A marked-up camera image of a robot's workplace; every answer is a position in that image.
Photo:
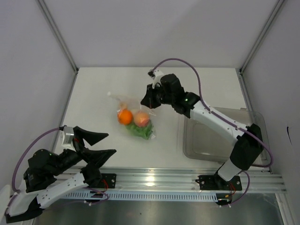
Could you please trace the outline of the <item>peach fruit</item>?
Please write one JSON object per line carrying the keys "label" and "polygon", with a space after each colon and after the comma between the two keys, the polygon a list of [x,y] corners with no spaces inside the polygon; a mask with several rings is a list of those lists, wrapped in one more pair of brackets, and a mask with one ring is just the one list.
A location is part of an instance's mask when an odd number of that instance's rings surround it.
{"label": "peach fruit", "polygon": [[138,111],[137,113],[134,114],[134,123],[138,127],[145,127],[150,121],[150,117],[147,113],[143,111]]}

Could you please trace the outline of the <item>clear zip top bag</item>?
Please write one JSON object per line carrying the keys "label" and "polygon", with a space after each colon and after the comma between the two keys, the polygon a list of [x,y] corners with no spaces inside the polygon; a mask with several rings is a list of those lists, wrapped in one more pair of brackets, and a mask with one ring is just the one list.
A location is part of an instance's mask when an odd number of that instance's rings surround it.
{"label": "clear zip top bag", "polygon": [[[149,115],[150,121],[153,124],[154,135],[156,137],[154,123],[153,123],[153,118],[156,116],[156,113],[154,112],[153,109],[149,109],[148,107],[141,105],[140,100],[137,99],[137,98],[128,97],[128,96],[124,96],[124,95],[117,95],[117,94],[113,94],[112,92],[108,92],[107,95],[108,95],[108,97],[110,99],[114,100],[117,103],[117,108],[116,108],[116,119],[117,119],[117,122],[118,122],[117,114],[120,111],[120,104],[121,103],[126,103],[128,105],[128,110],[130,110],[132,112],[133,116],[138,111],[143,111],[143,112],[145,112],[145,113],[147,113]],[[118,122],[118,124],[119,124],[120,128],[122,128],[123,132],[127,133],[128,135],[131,135],[127,131],[125,125],[120,124],[119,122]]]}

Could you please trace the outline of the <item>orange fruit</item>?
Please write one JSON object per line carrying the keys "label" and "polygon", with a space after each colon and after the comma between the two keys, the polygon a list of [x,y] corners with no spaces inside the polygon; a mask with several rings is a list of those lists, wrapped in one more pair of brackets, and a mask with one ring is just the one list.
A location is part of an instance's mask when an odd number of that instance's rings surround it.
{"label": "orange fruit", "polygon": [[133,114],[128,109],[122,109],[117,114],[118,122],[123,125],[128,125],[133,120]]}

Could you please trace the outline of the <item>green lettuce leaf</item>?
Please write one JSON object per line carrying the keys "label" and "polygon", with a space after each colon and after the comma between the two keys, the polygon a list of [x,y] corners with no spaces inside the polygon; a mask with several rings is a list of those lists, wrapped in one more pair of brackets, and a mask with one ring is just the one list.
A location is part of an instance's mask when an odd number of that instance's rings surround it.
{"label": "green lettuce leaf", "polygon": [[153,124],[151,123],[151,121],[144,127],[139,127],[135,123],[131,123],[129,125],[126,125],[125,127],[127,131],[133,136],[137,136],[145,140],[149,140],[155,137]]}

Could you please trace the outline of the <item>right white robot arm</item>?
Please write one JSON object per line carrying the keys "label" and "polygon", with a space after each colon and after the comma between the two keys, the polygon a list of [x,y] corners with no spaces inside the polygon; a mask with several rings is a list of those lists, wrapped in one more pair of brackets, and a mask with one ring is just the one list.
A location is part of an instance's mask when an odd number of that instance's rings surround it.
{"label": "right white robot arm", "polygon": [[214,177],[217,188],[225,189],[234,176],[253,165],[263,151],[259,126],[239,123],[206,105],[199,95],[185,91],[175,74],[156,75],[149,72],[148,75],[153,82],[147,85],[141,105],[150,109],[170,105],[178,114],[208,126],[233,146],[229,159],[217,170]]}

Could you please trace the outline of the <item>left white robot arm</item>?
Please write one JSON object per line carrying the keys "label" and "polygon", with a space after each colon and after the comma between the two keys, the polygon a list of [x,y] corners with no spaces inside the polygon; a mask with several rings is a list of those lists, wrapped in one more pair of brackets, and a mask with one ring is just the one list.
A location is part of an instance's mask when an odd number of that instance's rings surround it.
{"label": "left white robot arm", "polygon": [[[28,168],[17,187],[15,179],[24,157],[41,138],[52,132],[61,133],[63,152],[37,150],[28,159]],[[92,191],[99,188],[100,193],[106,195],[107,189],[114,185],[109,181],[111,176],[102,174],[100,168],[117,151],[90,150],[85,143],[93,146],[108,136],[108,133],[91,132],[78,126],[57,127],[38,136],[15,166],[11,181],[13,194],[6,197],[7,206],[2,210],[6,223],[34,219],[57,200],[82,188]]]}

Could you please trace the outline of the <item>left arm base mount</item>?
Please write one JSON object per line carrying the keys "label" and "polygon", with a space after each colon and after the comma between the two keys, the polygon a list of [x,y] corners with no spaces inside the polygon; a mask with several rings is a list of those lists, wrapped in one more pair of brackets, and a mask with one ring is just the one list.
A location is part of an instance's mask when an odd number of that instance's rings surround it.
{"label": "left arm base mount", "polygon": [[117,181],[117,174],[115,173],[103,173],[102,179],[95,181],[90,188],[102,188],[102,189],[115,189]]}

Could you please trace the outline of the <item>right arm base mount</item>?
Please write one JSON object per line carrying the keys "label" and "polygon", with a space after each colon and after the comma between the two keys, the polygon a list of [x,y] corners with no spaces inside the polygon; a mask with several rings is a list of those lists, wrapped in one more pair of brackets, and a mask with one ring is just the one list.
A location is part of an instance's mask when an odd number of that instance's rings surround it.
{"label": "right arm base mount", "polygon": [[200,190],[213,191],[241,191],[242,185],[239,176],[234,176],[230,181],[222,179],[219,175],[199,175],[195,180]]}

